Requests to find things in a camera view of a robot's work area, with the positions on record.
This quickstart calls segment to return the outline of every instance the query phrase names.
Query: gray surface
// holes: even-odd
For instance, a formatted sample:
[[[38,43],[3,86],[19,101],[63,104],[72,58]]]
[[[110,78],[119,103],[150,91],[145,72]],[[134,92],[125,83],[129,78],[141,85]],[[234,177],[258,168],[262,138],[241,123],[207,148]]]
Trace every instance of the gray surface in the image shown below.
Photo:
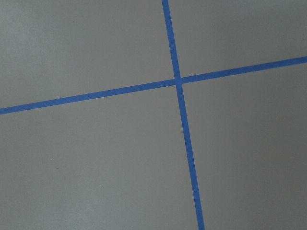
[[[0,116],[6,230],[197,229],[175,87]]]
[[[1,0],[0,107],[173,78],[162,4]]]
[[[307,1],[169,2],[182,76],[306,55]]]
[[[305,230],[307,65],[184,85],[207,230]]]

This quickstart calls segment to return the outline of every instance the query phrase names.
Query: tape strip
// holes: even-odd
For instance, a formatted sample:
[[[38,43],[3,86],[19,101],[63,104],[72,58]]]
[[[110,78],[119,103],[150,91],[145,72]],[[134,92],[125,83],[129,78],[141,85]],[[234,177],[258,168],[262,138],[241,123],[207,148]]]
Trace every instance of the tape strip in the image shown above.
[[[184,77],[182,78],[182,83],[184,84],[184,83],[195,82],[195,81],[203,81],[203,80],[227,77],[227,76],[232,76],[232,75],[237,75],[237,74],[256,72],[256,71],[261,71],[261,70],[266,70],[266,69],[274,69],[274,68],[280,68],[280,67],[285,67],[285,66],[298,65],[298,64],[303,64],[303,63],[307,63],[307,56]]]
[[[222,71],[217,71],[217,72],[212,72],[212,73],[204,73],[204,74],[199,74],[199,75],[194,75],[194,76],[188,76],[188,77],[181,78],[180,81],[182,84],[186,84],[186,83],[195,82],[195,81],[204,81],[204,80],[209,80],[209,79],[214,79],[214,78],[227,77],[227,76],[232,76],[232,75],[237,75],[237,74],[261,71],[261,70],[266,70],[266,69],[274,69],[274,68],[286,67],[286,66],[291,66],[291,65],[298,65],[298,64],[303,64],[303,63],[307,63],[307,56],[297,57],[297,58],[287,59],[287,60],[282,60],[282,61],[269,62],[269,63],[253,65],[253,66],[245,66],[245,67],[240,67],[236,69],[227,69],[227,70],[222,70]],[[24,110],[31,110],[31,109],[48,107],[48,106],[60,105],[60,104],[67,104],[67,103],[72,103],[72,102],[91,100],[91,99],[101,98],[101,97],[109,97],[113,95],[125,94],[125,93],[130,93],[130,92],[157,89],[161,87],[175,85],[177,80],[175,79],[163,80],[163,81],[157,81],[157,82],[152,82],[148,84],[135,85],[135,86],[129,86],[129,87],[124,87],[124,88],[119,88],[119,89],[93,92],[93,93],[58,98],[58,99],[48,100],[48,101],[43,101],[43,102],[36,102],[36,103],[22,104],[22,105],[7,107],[7,108],[1,108],[0,115],[20,112]]]
[[[109,96],[114,96],[114,95],[119,95],[119,94],[130,93],[130,92],[157,89],[157,88],[167,87],[171,85],[175,85],[174,79],[157,81],[157,82],[152,82],[152,83],[142,84],[142,85],[129,86],[129,87],[113,89],[113,90],[92,92],[92,93],[87,93],[87,94],[82,94],[82,95],[77,95],[77,96],[72,96],[72,97],[58,98],[58,99],[48,100],[48,101],[43,101],[43,102],[22,104],[22,105],[0,109],[0,115],[20,112],[24,110],[55,106],[59,104],[68,104],[72,102],[86,101],[86,100],[91,100],[91,99],[101,98],[101,97],[109,97]]]
[[[196,169],[195,169],[195,163],[194,163],[194,157],[193,157],[193,149],[192,149],[192,143],[191,143],[191,137],[190,137],[190,131],[189,131],[188,116],[187,116],[186,105],[184,101],[184,94],[183,94],[182,83],[181,83],[178,56],[177,56],[177,51],[176,51],[175,36],[174,36],[174,31],[173,31],[173,26],[172,26],[172,20],[171,20],[168,0],[162,0],[162,6],[163,6],[163,11],[164,11],[168,43],[169,43],[169,48],[171,52],[174,77],[176,80],[178,104],[179,104],[179,110],[180,110],[184,141],[186,144],[186,152],[187,152],[189,173],[190,173],[190,179],[191,179],[193,196],[194,196],[197,223],[198,223],[199,230],[204,230],[205,225],[204,225],[203,216],[202,216],[201,198],[200,198],[200,193],[198,189],[197,175],[196,175]]]

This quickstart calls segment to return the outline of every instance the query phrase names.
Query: blue tape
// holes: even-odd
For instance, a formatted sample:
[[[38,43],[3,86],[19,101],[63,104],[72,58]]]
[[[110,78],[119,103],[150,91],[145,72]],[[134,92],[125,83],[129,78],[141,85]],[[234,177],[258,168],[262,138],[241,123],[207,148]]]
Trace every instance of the blue tape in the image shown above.
[[[177,56],[174,57],[174,60],[175,61],[173,62],[173,68],[177,69],[178,71],[178,73],[176,73],[175,76],[180,76]],[[274,69],[274,68],[286,67],[286,66],[291,66],[291,65],[298,65],[298,64],[303,64],[303,63],[307,63],[307,56],[297,57],[297,58],[287,59],[287,60],[282,60],[282,61],[269,62],[269,63],[253,65],[253,66],[240,67],[236,69],[227,69],[227,70],[222,70],[222,71],[217,71],[217,72],[212,72],[212,73],[204,73],[204,74],[184,77],[181,79],[177,77],[176,79],[171,79],[171,80],[163,80],[163,81],[157,81],[157,82],[142,84],[142,85],[129,86],[129,87],[124,87],[124,88],[119,88],[119,89],[87,93],[87,94],[82,94],[82,95],[77,95],[77,96],[72,96],[72,97],[65,97],[65,98],[58,98],[58,99],[43,101],[43,102],[22,104],[22,105],[0,109],[0,115],[20,112],[24,110],[31,110],[31,109],[48,107],[48,106],[60,105],[60,104],[67,104],[67,103],[72,103],[72,102],[91,100],[91,99],[100,98],[100,97],[109,97],[113,95],[125,94],[125,93],[130,93],[130,92],[138,92],[138,91],[143,91],[143,90],[167,87],[167,86],[175,85],[177,81],[181,81],[182,84],[186,84],[186,83],[195,82],[195,81],[204,81],[204,80],[209,80],[209,79],[214,79],[214,78],[227,77],[227,76],[232,76],[232,75],[237,75],[237,74],[261,71],[261,70],[266,70],[266,69]]]
[[[199,230],[204,230],[205,225],[204,225],[203,216],[202,216],[201,198],[200,198],[200,193],[198,189],[196,169],[195,169],[195,163],[194,163],[194,157],[193,157],[193,149],[192,149],[192,143],[191,143],[191,137],[190,137],[190,131],[189,131],[188,116],[187,116],[186,105],[184,101],[184,94],[183,94],[183,89],[182,89],[181,75],[180,75],[176,43],[175,43],[175,36],[174,36],[174,31],[173,31],[173,26],[172,26],[172,20],[171,20],[168,0],[162,0],[162,6],[163,6],[163,11],[164,11],[168,43],[169,43],[169,48],[170,48],[170,53],[171,53],[171,58],[172,58],[174,77],[176,80],[178,104],[179,104],[179,110],[180,110],[184,141],[186,144],[189,173],[190,173],[190,179],[191,179],[193,196],[194,196],[197,223],[198,223]]]
[[[189,82],[194,82],[194,81],[203,81],[203,80],[209,80],[209,79],[214,79],[214,78],[227,77],[227,76],[232,76],[232,75],[237,75],[237,74],[250,73],[250,72],[280,68],[280,67],[303,64],[303,63],[307,63],[307,56],[184,77],[182,78],[182,83],[184,84],[184,83],[189,83]]]
[[[113,89],[113,90],[92,92],[92,93],[87,93],[87,94],[82,94],[82,95],[77,95],[77,96],[72,96],[72,97],[58,98],[58,99],[48,100],[48,101],[43,101],[43,102],[17,105],[17,106],[0,109],[0,115],[20,112],[24,110],[55,106],[59,104],[86,101],[86,100],[91,100],[91,99],[101,98],[101,97],[109,97],[109,96],[114,96],[114,95],[119,95],[119,94],[130,93],[130,92],[157,89],[157,88],[162,88],[162,87],[167,87],[167,86],[172,86],[172,85],[175,85],[174,79],[157,81],[157,82],[152,82],[152,83],[142,84],[142,85],[129,86],[129,87]]]

